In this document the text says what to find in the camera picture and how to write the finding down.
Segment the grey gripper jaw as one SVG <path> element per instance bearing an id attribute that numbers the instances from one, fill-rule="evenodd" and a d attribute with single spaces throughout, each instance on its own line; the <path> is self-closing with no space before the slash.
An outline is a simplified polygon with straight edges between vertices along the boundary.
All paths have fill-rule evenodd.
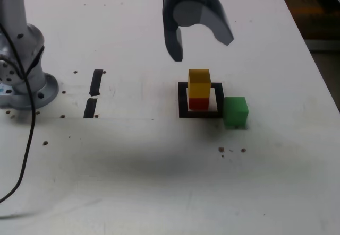
<path id="1" fill-rule="evenodd" d="M 183 60 L 181 32 L 179 24 L 173 17 L 173 8 L 171 6 L 163 8 L 163 26 L 167 51 L 175 62 L 181 62 Z"/>
<path id="2" fill-rule="evenodd" d="M 173 17 L 181 27 L 191 27 L 200 24 L 208 27 L 214 37 L 224 45 L 229 45 L 233 34 L 219 0 L 206 0 L 206 5 L 195 1 L 176 3 Z"/>

